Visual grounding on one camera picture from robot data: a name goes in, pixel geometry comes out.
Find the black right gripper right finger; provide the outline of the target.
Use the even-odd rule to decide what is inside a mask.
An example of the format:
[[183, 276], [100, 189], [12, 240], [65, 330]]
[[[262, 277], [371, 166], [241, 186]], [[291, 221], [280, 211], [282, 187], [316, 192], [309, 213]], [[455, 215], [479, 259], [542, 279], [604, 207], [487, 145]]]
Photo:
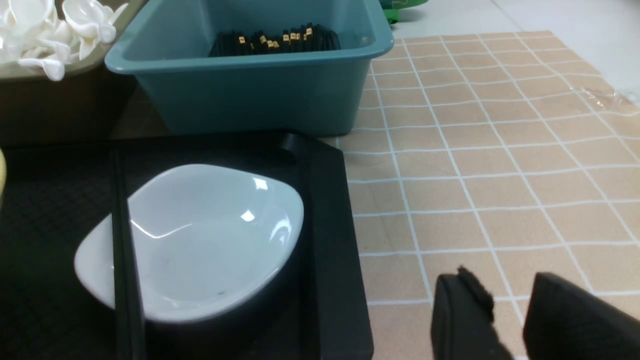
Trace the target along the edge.
[[530, 360], [638, 360], [640, 322], [562, 276], [537, 272], [523, 341]]

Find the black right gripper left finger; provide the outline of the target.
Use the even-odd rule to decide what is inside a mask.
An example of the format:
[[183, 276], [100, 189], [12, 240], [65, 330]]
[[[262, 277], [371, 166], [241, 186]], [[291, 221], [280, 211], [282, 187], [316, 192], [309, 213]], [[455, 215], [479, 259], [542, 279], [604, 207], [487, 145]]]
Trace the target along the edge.
[[436, 280], [430, 342], [435, 360], [512, 360], [494, 326], [493, 294], [466, 267]]

